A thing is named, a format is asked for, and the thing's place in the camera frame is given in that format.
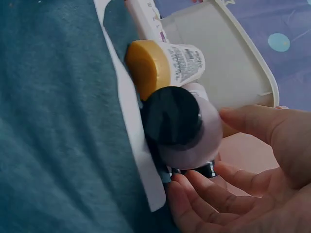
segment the white plastic tray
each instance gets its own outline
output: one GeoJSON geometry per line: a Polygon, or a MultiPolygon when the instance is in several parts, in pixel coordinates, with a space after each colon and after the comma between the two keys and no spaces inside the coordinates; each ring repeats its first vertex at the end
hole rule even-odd
{"type": "Polygon", "coordinates": [[[206,70],[199,82],[216,108],[279,104],[273,74],[220,0],[194,5],[161,22],[171,43],[192,44],[203,52],[206,70]]]}

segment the label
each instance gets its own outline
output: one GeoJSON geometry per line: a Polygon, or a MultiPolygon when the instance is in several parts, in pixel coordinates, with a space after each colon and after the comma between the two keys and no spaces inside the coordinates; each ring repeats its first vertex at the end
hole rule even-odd
{"type": "Polygon", "coordinates": [[[193,96],[198,96],[198,97],[201,97],[201,98],[203,98],[203,99],[208,101],[208,97],[207,97],[206,91],[204,91],[204,90],[191,90],[189,92],[193,96]]]}
{"type": "Polygon", "coordinates": [[[161,42],[157,44],[169,61],[172,86],[182,86],[201,77],[205,70],[205,59],[197,47],[161,42]]]}
{"type": "Polygon", "coordinates": [[[151,25],[152,28],[156,30],[156,33],[159,35],[159,38],[161,38],[161,41],[167,42],[167,36],[162,27],[159,10],[157,9],[153,0],[147,1],[146,4],[147,7],[144,11],[144,14],[147,17],[149,25],[151,25]]]}

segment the small bottle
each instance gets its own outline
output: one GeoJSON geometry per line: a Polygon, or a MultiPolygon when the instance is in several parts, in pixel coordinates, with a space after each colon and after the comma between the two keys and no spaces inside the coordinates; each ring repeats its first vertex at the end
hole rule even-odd
{"type": "Polygon", "coordinates": [[[163,87],[197,80],[205,70],[204,56],[197,47],[151,40],[134,41],[125,62],[142,100],[163,87]]]}
{"type": "Polygon", "coordinates": [[[218,154],[223,136],[218,111],[182,87],[154,92],[144,102],[141,118],[146,137],[158,144],[163,162],[172,168],[202,167],[218,154]]]}

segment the plastic container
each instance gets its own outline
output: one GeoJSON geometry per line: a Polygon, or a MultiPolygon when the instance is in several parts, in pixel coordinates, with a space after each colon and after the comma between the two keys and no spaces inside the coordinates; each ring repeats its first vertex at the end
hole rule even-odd
{"type": "Polygon", "coordinates": [[[223,132],[217,110],[184,88],[154,92],[144,102],[141,118],[146,137],[158,144],[162,161],[172,168],[198,168],[218,154],[223,132]]]}
{"type": "Polygon", "coordinates": [[[142,100],[160,88],[197,80],[205,70],[204,56],[197,47],[151,40],[134,41],[125,62],[142,100]]]}
{"type": "Polygon", "coordinates": [[[160,13],[153,0],[126,0],[141,40],[169,42],[160,22],[160,13]]]}
{"type": "Polygon", "coordinates": [[[202,51],[206,70],[199,80],[217,108],[279,104],[277,83],[244,29],[219,0],[194,5],[164,18],[169,40],[202,51]]]}

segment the fingernail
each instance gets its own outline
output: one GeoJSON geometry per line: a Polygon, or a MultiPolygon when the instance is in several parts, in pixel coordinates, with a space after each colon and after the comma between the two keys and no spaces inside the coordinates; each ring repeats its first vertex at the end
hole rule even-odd
{"type": "Polygon", "coordinates": [[[233,108],[222,108],[219,113],[222,114],[222,113],[227,113],[229,111],[233,110],[233,108]]]}

